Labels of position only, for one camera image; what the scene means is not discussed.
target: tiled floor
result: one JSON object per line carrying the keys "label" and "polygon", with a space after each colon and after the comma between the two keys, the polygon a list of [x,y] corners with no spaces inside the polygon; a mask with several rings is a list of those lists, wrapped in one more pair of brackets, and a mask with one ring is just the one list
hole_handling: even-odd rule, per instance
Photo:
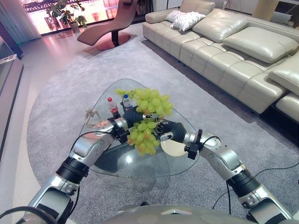
{"label": "tiled floor", "polygon": [[[142,24],[131,25],[125,31],[142,35]],[[63,32],[44,36],[21,47],[24,71],[0,163],[0,213],[27,205],[39,190],[39,183],[28,161],[28,119],[36,97],[52,75],[79,54],[90,58],[97,54],[95,48],[78,42],[77,36]]]}

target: white leather sofa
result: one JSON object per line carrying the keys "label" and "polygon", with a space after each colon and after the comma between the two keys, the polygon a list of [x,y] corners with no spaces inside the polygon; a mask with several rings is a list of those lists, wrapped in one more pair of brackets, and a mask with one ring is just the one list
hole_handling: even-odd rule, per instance
{"label": "white leather sofa", "polygon": [[171,29],[167,9],[147,14],[143,36],[257,113],[270,105],[299,122],[299,31],[184,0],[182,12],[206,18],[184,33]]}

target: plastic bottle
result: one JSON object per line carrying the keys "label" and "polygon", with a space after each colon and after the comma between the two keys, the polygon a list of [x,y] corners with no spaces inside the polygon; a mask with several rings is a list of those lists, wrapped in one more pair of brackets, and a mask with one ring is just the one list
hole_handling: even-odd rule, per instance
{"label": "plastic bottle", "polygon": [[116,103],[114,101],[112,101],[111,97],[108,97],[107,100],[108,100],[108,108],[109,108],[110,112],[112,113],[113,118],[114,119],[120,118],[121,115],[120,115],[120,113],[118,113],[118,108],[117,108]]}
{"label": "plastic bottle", "polygon": [[127,94],[123,95],[122,103],[125,106],[126,111],[131,110],[132,104],[131,104],[130,98]]}

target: glass table top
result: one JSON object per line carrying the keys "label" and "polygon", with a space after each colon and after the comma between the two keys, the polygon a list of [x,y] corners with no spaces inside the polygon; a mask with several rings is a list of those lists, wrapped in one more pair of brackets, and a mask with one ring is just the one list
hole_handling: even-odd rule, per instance
{"label": "glass table top", "polygon": [[[124,114],[120,102],[121,96],[117,95],[116,89],[133,90],[136,88],[145,88],[140,83],[131,79],[120,79],[110,85],[101,95],[98,102],[94,105],[93,110],[97,109],[101,120],[112,117],[108,108],[107,98],[111,97],[117,103],[119,113]],[[96,121],[96,116],[90,119],[90,122]],[[171,116],[166,116],[165,119],[174,122],[181,122],[187,131],[195,132],[193,126],[175,109],[172,110]],[[86,125],[82,127],[80,134],[95,131]],[[185,172],[198,160],[198,155],[195,160],[189,159],[188,154],[182,156],[171,156],[167,154],[161,146],[156,147],[156,154],[139,155],[134,146],[127,143],[120,144],[119,141],[114,141],[111,147],[97,160],[97,162],[90,168],[90,170],[119,177],[129,178],[153,178],[177,175]]]}

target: curtain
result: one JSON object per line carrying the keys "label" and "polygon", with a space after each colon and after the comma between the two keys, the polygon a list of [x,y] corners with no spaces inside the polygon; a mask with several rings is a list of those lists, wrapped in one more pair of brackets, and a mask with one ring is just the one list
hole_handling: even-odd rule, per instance
{"label": "curtain", "polygon": [[41,37],[19,0],[0,0],[0,21],[16,43]]}

